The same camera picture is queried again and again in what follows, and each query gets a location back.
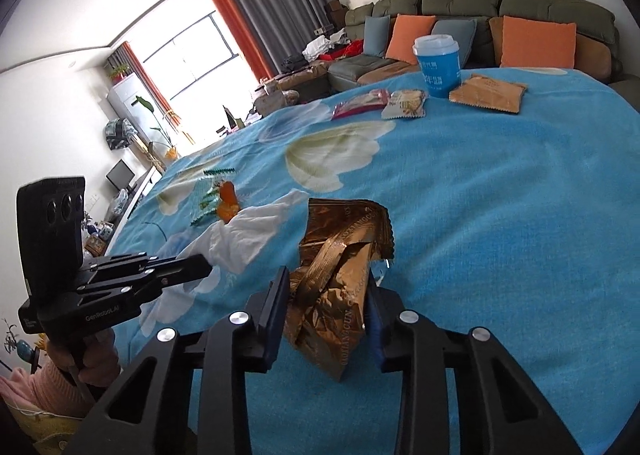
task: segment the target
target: blue paper cup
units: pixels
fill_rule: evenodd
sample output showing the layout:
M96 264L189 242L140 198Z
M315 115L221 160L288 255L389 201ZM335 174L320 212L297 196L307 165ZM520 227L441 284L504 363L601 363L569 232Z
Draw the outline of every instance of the blue paper cup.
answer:
M430 34L416 38L414 54L420 64L430 96L448 98L460 85L458 42L449 34Z

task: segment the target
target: sofa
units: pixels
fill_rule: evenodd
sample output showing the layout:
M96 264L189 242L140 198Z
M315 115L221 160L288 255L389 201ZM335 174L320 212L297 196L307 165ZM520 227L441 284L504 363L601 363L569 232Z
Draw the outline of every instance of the sofa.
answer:
M496 45L499 45L499 42L494 42L492 29L495 33L497 25L495 22L500 20L500 17L514 16L561 24L575 22L578 34L587 37L597 48L599 53L597 56L603 57L602 64L597 69L604 68L606 74L597 79L608 84L640 112L640 78L624 72L620 61L620 35L614 24L615 16L592 2L586 0L379 0L346 13L345 24L348 37L352 41L363 39L367 16L386 15L390 16L391 21L390 36L398 15L435 15L439 20L443 18L476 19L476 34L465 68L499 66L496 62L498 54ZM342 92L417 70L419 70L417 65L360 54L331 63L327 76L331 87Z

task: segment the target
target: sofa armrest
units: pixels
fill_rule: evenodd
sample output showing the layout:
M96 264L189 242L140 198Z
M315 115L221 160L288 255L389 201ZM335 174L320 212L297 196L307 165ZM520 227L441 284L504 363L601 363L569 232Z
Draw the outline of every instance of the sofa armrest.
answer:
M620 94L626 101L640 112L640 78L632 74L625 74L625 79L610 83L609 87Z

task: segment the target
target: crumpled foil wrapper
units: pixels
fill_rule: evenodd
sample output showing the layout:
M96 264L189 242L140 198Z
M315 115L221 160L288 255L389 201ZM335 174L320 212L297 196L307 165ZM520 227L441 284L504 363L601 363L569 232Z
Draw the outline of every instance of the crumpled foil wrapper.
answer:
M370 200L311 198L308 210L284 336L339 381L365 332L369 261L393 259L393 231L386 208Z

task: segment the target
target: pink sleeve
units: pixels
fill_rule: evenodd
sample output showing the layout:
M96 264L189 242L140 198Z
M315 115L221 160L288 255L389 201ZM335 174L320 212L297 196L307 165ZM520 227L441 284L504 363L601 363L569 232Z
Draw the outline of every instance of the pink sleeve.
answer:
M82 399L79 390L64 378L48 359L33 375L24 369L14 369L11 378L0 377L0 395L17 408L39 408L56 415L84 417L91 404Z

